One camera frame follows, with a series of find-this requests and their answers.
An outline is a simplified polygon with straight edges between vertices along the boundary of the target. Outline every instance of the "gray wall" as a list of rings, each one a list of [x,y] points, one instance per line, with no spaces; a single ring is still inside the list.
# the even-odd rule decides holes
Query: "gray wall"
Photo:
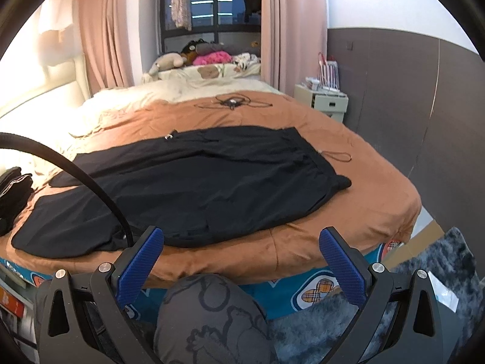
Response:
[[[444,230],[460,228],[485,275],[485,63],[387,29],[330,29],[328,54],[349,96],[344,123],[411,179]]]

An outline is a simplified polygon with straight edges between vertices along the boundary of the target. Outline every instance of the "blue clamp pad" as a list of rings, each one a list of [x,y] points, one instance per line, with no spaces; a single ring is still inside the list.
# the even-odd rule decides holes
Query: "blue clamp pad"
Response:
[[[163,250],[163,232],[155,228],[118,279],[116,300],[120,308],[132,304]]]
[[[370,273],[366,268],[360,271],[357,268],[357,266],[360,266],[360,268],[364,266],[358,256],[365,261],[364,257],[360,253],[352,253],[357,250],[351,249],[333,227],[324,228],[320,232],[318,243],[320,252],[335,274],[347,300],[352,305],[362,308],[367,300],[367,282],[370,283],[371,280]]]

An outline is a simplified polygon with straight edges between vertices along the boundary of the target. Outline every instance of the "black hose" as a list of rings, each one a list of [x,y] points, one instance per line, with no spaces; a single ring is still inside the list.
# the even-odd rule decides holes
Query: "black hose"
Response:
[[[13,336],[13,338],[15,338],[16,340],[18,340],[19,342],[21,342],[21,343],[23,343],[23,344],[31,347],[32,349],[37,350],[37,344],[35,342],[29,341],[27,338],[24,338],[24,337],[20,336],[16,332],[13,332],[12,333],[12,336]]]
[[[96,182],[94,182],[93,178],[81,170],[81,168],[79,168],[76,164],[72,163],[72,161],[66,159],[63,155],[57,153],[55,150],[42,145],[37,141],[16,134],[0,132],[0,149],[14,149],[40,157],[41,159],[47,160],[59,168],[62,168],[79,182],[87,186],[108,206],[113,215],[116,216],[126,235],[128,247],[130,248],[133,246],[132,229],[130,228],[128,221],[126,220],[125,216],[123,216],[118,206],[106,194],[106,192],[101,189]]]

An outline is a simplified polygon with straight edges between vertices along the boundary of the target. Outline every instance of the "window frame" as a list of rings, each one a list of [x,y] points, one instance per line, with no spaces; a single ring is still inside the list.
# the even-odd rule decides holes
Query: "window frame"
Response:
[[[192,27],[191,31],[188,31],[185,28],[181,29],[173,29],[173,30],[166,30],[165,26],[165,12],[166,12],[166,0],[159,0],[159,23],[160,23],[160,44],[159,48],[162,53],[165,53],[165,39],[166,38],[173,38],[173,37],[180,37],[183,35],[192,35],[192,34],[202,34],[202,33],[213,33],[214,34],[214,42],[219,43],[219,33],[234,33],[234,32],[242,32],[242,33],[261,33],[261,25],[250,25],[250,24],[236,24],[236,25],[220,25],[219,24],[219,15],[218,15],[218,8],[219,3],[218,0],[213,0],[212,4],[212,14],[214,15],[213,25],[211,26],[198,26]]]

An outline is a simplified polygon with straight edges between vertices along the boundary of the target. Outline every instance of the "nightstand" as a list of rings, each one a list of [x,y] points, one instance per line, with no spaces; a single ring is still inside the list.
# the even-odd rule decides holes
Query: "nightstand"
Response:
[[[303,85],[295,85],[294,98],[341,123],[349,104],[349,98],[345,93],[326,94],[321,91],[310,90]]]

